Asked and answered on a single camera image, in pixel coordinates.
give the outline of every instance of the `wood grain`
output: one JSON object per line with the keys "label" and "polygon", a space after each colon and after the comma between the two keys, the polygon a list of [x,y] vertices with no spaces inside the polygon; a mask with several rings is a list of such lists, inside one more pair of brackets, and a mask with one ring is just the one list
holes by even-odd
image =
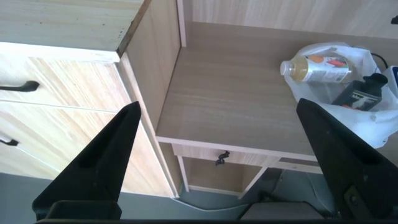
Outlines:
{"label": "wood grain", "polygon": [[274,29],[398,37],[395,0],[193,0],[193,21]]}
{"label": "wood grain", "polygon": [[54,179],[58,171],[15,146],[0,143],[0,172],[26,177]]}
{"label": "wood grain", "polygon": [[116,51],[143,1],[1,1],[0,42]]}
{"label": "wood grain", "polygon": [[[343,41],[398,63],[393,39],[196,22],[192,31],[157,128],[158,140],[173,144],[315,161],[281,61],[308,44]],[[380,152],[398,164],[396,139]]]}
{"label": "wood grain", "polygon": [[[19,148],[24,152],[61,172],[114,115],[102,111],[0,102],[0,133],[19,141]],[[174,196],[141,123],[122,190]]]}
{"label": "wood grain", "polygon": [[111,63],[0,55],[0,85],[40,83],[32,92],[0,90],[0,100],[119,111],[131,102]]}
{"label": "wood grain", "polygon": [[[218,156],[225,153],[224,150],[219,149],[209,149],[204,147],[194,147],[179,144],[173,144],[173,151],[176,156],[206,159],[210,161],[218,160]],[[230,151],[229,157],[225,159],[225,162],[262,166],[266,159],[267,156],[265,155]]]}
{"label": "wood grain", "polygon": [[192,0],[177,0],[178,9],[178,24],[180,26],[181,47],[187,46],[187,41],[190,38],[192,17]]}
{"label": "wood grain", "polygon": [[176,2],[152,1],[126,54],[154,129],[157,127],[179,50]]}

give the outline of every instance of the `wooden wall panel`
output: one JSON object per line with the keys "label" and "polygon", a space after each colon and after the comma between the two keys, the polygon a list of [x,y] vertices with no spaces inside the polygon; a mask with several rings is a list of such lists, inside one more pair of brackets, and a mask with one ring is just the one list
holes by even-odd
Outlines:
{"label": "wooden wall panel", "polygon": [[193,0],[193,21],[398,38],[396,0]]}
{"label": "wooden wall panel", "polygon": [[115,51],[144,0],[2,0],[0,42]]}

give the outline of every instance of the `white plastic bag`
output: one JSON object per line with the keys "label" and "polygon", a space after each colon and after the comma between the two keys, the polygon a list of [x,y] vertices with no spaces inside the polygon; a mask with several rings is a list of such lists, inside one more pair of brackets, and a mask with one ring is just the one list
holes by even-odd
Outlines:
{"label": "white plastic bag", "polygon": [[[350,47],[346,43],[322,43],[304,47],[299,55],[333,55],[347,58],[354,65],[354,73],[362,77],[380,72],[369,50]],[[301,98],[318,103],[373,148],[383,147],[388,137],[398,131],[398,99],[388,85],[382,88],[382,101],[371,111],[358,111],[330,103],[349,83],[296,82],[290,76],[285,80],[298,102]]]}

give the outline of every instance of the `drawer handle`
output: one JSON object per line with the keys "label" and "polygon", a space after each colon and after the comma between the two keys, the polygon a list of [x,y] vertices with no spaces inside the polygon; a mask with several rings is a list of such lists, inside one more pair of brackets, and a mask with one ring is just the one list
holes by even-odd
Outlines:
{"label": "drawer handle", "polygon": [[229,152],[225,151],[225,153],[222,153],[221,155],[218,156],[218,160],[216,161],[216,166],[218,165],[224,165],[225,164],[225,158],[229,157]]}
{"label": "drawer handle", "polygon": [[29,91],[36,91],[39,85],[40,84],[36,81],[27,81],[25,82],[25,84],[17,87],[0,86],[0,90],[29,92]]}
{"label": "drawer handle", "polygon": [[6,141],[3,141],[0,139],[0,142],[6,144],[8,146],[17,146],[19,144],[19,142],[17,142],[16,140],[13,140],[13,139],[11,139],[11,141],[9,141],[9,142],[6,142]]}

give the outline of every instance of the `floor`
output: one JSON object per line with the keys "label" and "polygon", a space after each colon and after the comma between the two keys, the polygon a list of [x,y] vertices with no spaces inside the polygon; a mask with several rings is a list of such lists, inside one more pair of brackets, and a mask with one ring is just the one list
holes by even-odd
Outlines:
{"label": "floor", "polygon": [[[50,180],[0,174],[0,223],[35,222],[32,201],[49,183]],[[259,194],[272,194],[270,198],[281,201],[306,201],[323,215],[335,212],[322,175],[279,169],[268,169],[241,200],[229,195],[183,190],[179,200],[189,205],[170,198],[122,193],[119,206],[124,219],[234,220],[247,204],[259,200]]]}

